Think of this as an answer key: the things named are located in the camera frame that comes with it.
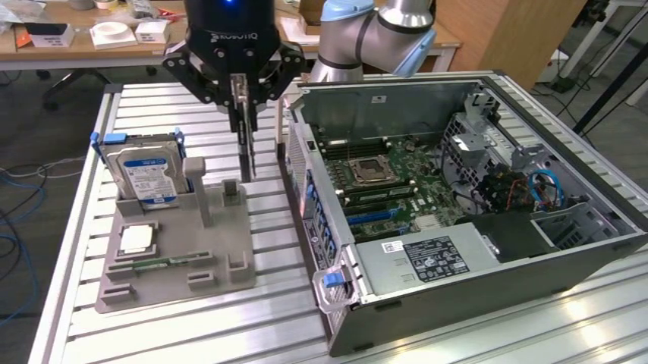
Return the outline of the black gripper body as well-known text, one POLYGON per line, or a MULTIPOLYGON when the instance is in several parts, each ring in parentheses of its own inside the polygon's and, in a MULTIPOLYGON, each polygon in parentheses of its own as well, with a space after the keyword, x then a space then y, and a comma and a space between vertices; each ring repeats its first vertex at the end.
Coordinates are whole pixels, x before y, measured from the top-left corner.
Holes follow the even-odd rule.
POLYGON ((231 75, 257 85, 261 68, 278 51, 272 1, 185 1, 185 44, 216 76, 213 100, 232 104, 231 75))

